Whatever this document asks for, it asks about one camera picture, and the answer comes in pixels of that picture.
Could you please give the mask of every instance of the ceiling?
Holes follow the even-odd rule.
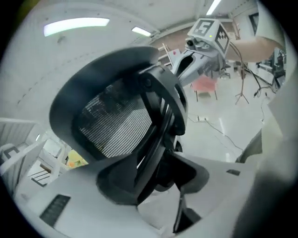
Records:
[[[161,34],[204,16],[213,0],[41,0],[12,39],[0,67],[0,117],[31,119],[49,128],[50,105],[65,82],[84,65],[149,38],[135,26]],[[225,14],[244,0],[222,0]],[[106,27],[68,30],[48,37],[46,24],[80,17],[109,18]]]

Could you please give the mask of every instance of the pink chair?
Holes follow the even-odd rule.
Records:
[[[217,79],[212,79],[204,74],[201,75],[197,80],[193,81],[190,87],[192,87],[193,90],[195,90],[196,92],[196,101],[198,101],[197,91],[206,92],[206,93],[214,91],[215,98],[217,100],[217,94],[215,90],[216,83],[217,83]]]

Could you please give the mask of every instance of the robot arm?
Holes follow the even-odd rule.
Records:
[[[221,22],[199,19],[188,32],[185,51],[173,65],[182,86],[198,79],[202,74],[216,79],[225,65],[230,39]]]

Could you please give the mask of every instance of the white floor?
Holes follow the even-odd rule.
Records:
[[[190,86],[184,87],[189,105],[189,119],[185,135],[182,136],[183,152],[203,158],[227,162],[235,162],[242,150],[236,148],[232,142],[221,133],[217,132],[205,121],[197,122],[197,116],[206,117],[216,129],[230,137],[234,144],[242,149],[263,127],[264,122],[271,117],[268,103],[273,99],[271,89],[262,89],[258,98],[253,97],[258,85],[251,74],[244,80],[244,98],[240,98],[235,105],[236,94],[241,91],[241,78],[237,73],[231,72],[231,79],[219,79],[217,82],[217,98],[214,93],[210,97],[199,97]],[[261,86],[267,86],[259,80]]]

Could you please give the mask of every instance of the yellow object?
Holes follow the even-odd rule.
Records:
[[[76,151],[71,150],[68,153],[68,162],[67,165],[71,168],[77,168],[83,165],[87,165],[88,162],[83,159],[81,155],[79,155]]]

